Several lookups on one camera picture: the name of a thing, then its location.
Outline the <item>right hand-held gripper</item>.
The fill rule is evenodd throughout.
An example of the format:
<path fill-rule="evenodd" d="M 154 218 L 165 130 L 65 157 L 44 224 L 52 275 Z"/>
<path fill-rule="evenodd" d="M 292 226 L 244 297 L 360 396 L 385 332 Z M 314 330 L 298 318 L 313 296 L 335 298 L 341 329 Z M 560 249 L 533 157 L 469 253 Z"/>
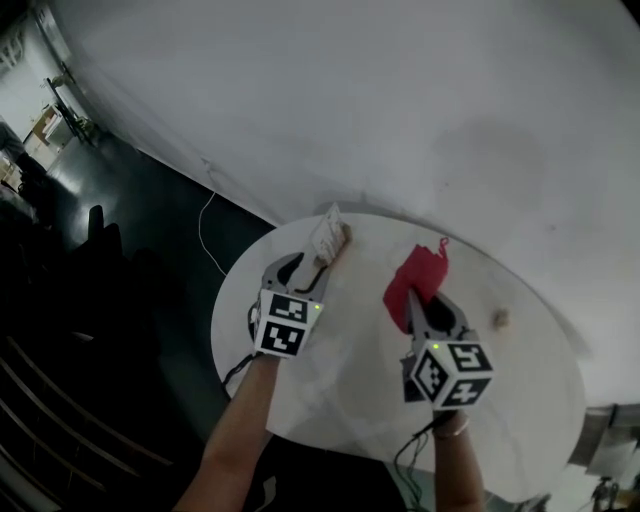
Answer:
<path fill-rule="evenodd" d="M 473 407 L 494 378 L 493 354 L 488 343 L 465 340 L 470 328 L 461 308 L 443 293 L 434 300 L 435 330 L 450 340 L 430 339 L 420 298 L 409 290 L 413 338 L 411 351 L 401 360 L 404 401 L 426 401 L 436 411 Z"/>

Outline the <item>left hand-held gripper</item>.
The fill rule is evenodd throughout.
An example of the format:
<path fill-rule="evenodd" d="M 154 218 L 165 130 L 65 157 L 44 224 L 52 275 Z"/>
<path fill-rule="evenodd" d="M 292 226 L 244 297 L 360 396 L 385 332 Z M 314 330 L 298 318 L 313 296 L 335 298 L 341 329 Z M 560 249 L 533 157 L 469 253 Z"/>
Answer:
<path fill-rule="evenodd" d="M 328 266 L 320 268 L 309 284 L 294 289 L 294 295 L 299 298 L 274 292 L 289 290 L 289 281 L 303 258 L 303 252 L 283 256 L 271 263 L 262 275 L 262 290 L 254 313 L 250 314 L 257 353 L 286 359 L 296 357 L 323 312 L 321 302 L 329 281 Z"/>

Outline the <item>red cloth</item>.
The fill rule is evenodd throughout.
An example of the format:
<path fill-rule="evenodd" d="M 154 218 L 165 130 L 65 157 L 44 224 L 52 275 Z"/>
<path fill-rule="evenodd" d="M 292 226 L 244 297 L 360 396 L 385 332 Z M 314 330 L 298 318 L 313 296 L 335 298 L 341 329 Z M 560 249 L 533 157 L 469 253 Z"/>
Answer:
<path fill-rule="evenodd" d="M 420 304 L 426 306 L 439 291 L 449 268 L 446 247 L 448 237 L 442 237 L 436 253 L 416 245 L 405 262 L 396 270 L 385 290 L 383 302 L 403 334 L 409 333 L 409 291 L 416 292 Z"/>

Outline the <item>person's left forearm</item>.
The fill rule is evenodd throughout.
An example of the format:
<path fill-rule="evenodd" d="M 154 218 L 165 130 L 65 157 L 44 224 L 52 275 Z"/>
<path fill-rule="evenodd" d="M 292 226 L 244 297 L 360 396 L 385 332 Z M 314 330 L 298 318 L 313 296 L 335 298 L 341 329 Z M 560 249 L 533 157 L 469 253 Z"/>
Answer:
<path fill-rule="evenodd" d="M 174 512 L 241 512 L 264 449 L 281 359 L 254 359 L 215 426 Z"/>

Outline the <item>person's right forearm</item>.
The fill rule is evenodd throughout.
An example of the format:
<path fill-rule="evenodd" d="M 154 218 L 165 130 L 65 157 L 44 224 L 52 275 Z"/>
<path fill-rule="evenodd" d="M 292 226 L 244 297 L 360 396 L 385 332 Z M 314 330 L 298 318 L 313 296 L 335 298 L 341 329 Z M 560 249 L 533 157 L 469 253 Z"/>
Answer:
<path fill-rule="evenodd" d="M 436 512 L 485 512 L 485 488 L 463 411 L 436 411 Z"/>

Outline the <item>round white table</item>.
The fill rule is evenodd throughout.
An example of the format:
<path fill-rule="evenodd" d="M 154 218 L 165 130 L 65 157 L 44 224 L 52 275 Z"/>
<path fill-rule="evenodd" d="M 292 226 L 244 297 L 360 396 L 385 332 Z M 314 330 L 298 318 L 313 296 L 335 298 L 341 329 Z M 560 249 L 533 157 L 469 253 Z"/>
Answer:
<path fill-rule="evenodd" d="M 414 224 L 347 213 L 352 240 L 331 269 L 325 308 L 301 353 L 281 363 L 269 430 L 287 440 L 389 462 L 432 417 L 427 402 L 404 401 L 401 359 L 409 339 L 383 294 L 416 245 L 441 236 Z M 473 247 L 451 240 L 442 293 L 489 344 L 495 377 L 470 408 L 469 434 L 486 489 L 510 502 L 548 492 L 582 429 L 582 377 L 570 344 L 543 301 Z M 496 330 L 495 310 L 510 324 Z"/>

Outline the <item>curved stair railing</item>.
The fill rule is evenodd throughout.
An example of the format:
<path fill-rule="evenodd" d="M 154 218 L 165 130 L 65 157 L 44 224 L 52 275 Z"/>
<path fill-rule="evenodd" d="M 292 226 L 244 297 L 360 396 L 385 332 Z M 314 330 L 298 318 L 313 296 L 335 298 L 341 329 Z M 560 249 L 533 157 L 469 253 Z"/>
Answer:
<path fill-rule="evenodd" d="M 172 461 L 96 415 L 93 389 L 70 375 L 0 338 L 0 458 L 63 510 L 160 507 Z"/>

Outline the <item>black metal rack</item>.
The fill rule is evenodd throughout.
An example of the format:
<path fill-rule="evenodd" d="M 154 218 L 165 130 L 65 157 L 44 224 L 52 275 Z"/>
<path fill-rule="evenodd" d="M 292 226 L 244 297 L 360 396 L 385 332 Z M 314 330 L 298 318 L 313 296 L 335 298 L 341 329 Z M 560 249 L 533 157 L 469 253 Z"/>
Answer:
<path fill-rule="evenodd" d="M 79 116 L 73 108 L 67 104 L 67 102 L 58 93 L 57 87 L 54 83 L 46 78 L 44 80 L 45 87 L 51 92 L 55 99 L 57 110 L 62 115 L 64 121 L 68 125 L 73 136 L 79 139 L 81 143 L 88 143 L 93 146 L 94 141 L 91 135 L 92 123 L 85 117 Z"/>

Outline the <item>white box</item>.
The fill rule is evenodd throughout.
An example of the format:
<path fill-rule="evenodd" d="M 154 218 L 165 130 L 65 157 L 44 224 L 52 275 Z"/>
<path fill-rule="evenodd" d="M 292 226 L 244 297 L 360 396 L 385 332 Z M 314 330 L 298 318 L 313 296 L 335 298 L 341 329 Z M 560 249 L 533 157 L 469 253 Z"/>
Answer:
<path fill-rule="evenodd" d="M 72 137 L 73 135 L 66 124 L 50 124 L 32 130 L 24 144 L 28 150 L 43 145 L 51 151 L 59 152 L 70 142 Z"/>

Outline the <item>cardboard box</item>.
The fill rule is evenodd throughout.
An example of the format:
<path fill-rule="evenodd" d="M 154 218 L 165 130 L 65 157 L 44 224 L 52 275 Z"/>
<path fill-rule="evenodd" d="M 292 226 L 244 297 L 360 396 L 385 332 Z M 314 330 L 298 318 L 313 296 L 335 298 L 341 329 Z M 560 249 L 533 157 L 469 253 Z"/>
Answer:
<path fill-rule="evenodd" d="M 54 123 L 58 118 L 58 111 L 54 105 L 47 105 L 41 112 L 39 117 L 34 121 L 32 133 L 40 139 L 45 139 L 47 127 Z"/>

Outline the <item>grey metal frame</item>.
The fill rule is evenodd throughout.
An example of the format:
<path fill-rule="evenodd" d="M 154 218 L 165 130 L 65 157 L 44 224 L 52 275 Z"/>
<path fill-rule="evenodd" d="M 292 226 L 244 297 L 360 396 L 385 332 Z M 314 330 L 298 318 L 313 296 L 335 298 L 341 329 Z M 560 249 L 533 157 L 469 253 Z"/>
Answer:
<path fill-rule="evenodd" d="M 598 478 L 591 502 L 603 509 L 640 492 L 640 403 L 589 407 L 569 464 Z"/>

